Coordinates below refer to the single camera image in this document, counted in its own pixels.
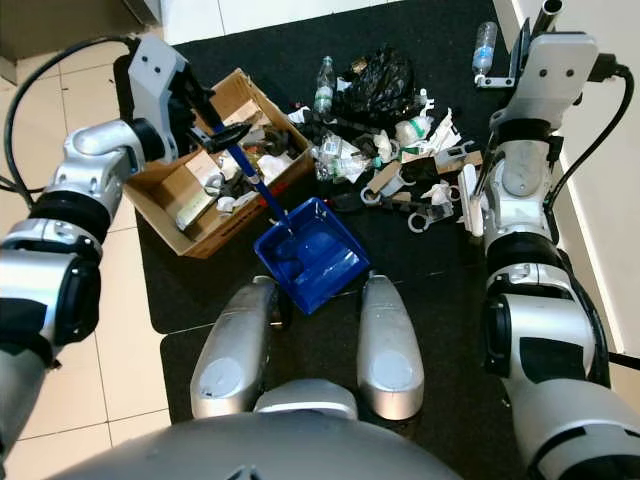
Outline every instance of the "water bottle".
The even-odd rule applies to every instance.
[[[478,27],[476,37],[476,49],[473,52],[473,73],[486,75],[491,70],[493,63],[493,50],[496,46],[496,34],[498,26],[494,22],[484,22]]]
[[[316,90],[313,109],[318,113],[329,113],[336,87],[336,75],[333,73],[333,59],[324,57],[318,73],[318,89]]]

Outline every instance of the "blue dustpan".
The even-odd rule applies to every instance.
[[[288,221],[271,227],[254,249],[280,286],[309,315],[366,270],[369,259],[318,198],[298,206]]]

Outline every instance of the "blue handle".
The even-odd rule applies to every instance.
[[[213,129],[215,133],[220,133],[222,130],[224,130],[223,124],[216,125]],[[282,207],[280,206],[276,198],[273,196],[273,194],[269,191],[267,186],[264,184],[264,182],[260,178],[260,175],[256,173],[253,166],[247,159],[247,156],[242,151],[242,148],[240,148],[240,146],[238,145],[232,145],[227,149],[227,151],[231,154],[231,156],[236,161],[238,166],[242,169],[244,174],[247,176],[247,178],[249,179],[249,182],[251,182],[252,185],[255,185],[258,192],[260,192],[260,195],[263,196],[263,198],[269,204],[273,212],[276,214],[276,217],[278,217],[278,220],[280,220],[282,223],[290,227],[291,225],[289,222],[289,218],[287,217],[287,214],[284,212],[284,210],[282,209]]]

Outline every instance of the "white floor tile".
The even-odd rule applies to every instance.
[[[169,427],[170,425],[169,410],[161,410],[159,412],[146,413],[137,417],[109,422],[111,442],[115,447],[127,440],[141,437],[148,433]]]
[[[13,95],[13,89],[0,91],[3,124]],[[14,156],[28,187],[41,187],[49,182],[64,158],[65,137],[60,78],[38,80],[23,97],[13,130]],[[0,163],[0,171],[6,175],[4,149],[0,151]]]
[[[94,335],[67,345],[58,360],[62,368],[47,374],[20,438],[84,427],[107,419]]]
[[[123,195],[118,211],[116,212],[116,218],[113,219],[109,231],[117,232],[118,230],[126,230],[127,228],[135,228],[136,226],[136,209],[127,196]]]
[[[108,234],[96,329],[109,420],[167,408],[160,340],[149,318],[137,229]]]
[[[220,0],[227,34],[369,7],[376,0]]]
[[[14,88],[13,83],[11,83],[9,80],[6,80],[0,77],[0,92],[3,90],[11,90],[13,88]]]
[[[640,414],[640,372],[612,363],[611,384],[613,391]]]
[[[108,122],[120,116],[113,70],[110,66],[63,74],[61,80],[69,132]]]
[[[15,193],[0,191],[0,238],[4,238],[11,227],[28,215],[29,211],[22,197]]]
[[[161,6],[164,41],[169,45],[224,35],[216,1],[161,0]]]
[[[70,73],[102,65],[111,67],[116,58],[128,52],[127,46],[123,43],[108,42],[94,45],[62,60],[60,62],[60,72]]]
[[[7,480],[49,477],[110,447],[106,424],[21,440],[5,463]]]
[[[47,60],[49,60],[55,54],[56,52],[44,53],[42,55],[36,55],[34,57],[18,60],[17,72],[16,72],[18,76],[18,83],[24,82],[24,80],[31,74],[31,72],[33,72],[36,68],[44,64]],[[59,65],[60,64],[56,64],[53,67],[46,70],[42,75],[40,75],[40,78],[49,78],[55,75],[59,75],[60,74]]]

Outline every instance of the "cardboard box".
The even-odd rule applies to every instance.
[[[253,100],[273,125],[291,132],[292,141],[302,153],[271,183],[269,187],[274,194],[286,189],[313,169],[309,142],[242,70],[236,69],[213,89],[216,94],[212,97],[212,103],[223,119],[228,119],[247,102]],[[125,192],[145,220],[176,254],[207,258],[242,230],[265,205],[261,197],[257,196],[236,209],[233,215],[226,217],[214,206],[185,232],[178,230],[175,223],[176,213],[201,188],[196,177],[185,166],[185,163],[198,153],[200,151],[186,155],[171,165],[159,162],[148,164],[144,172],[129,180]]]

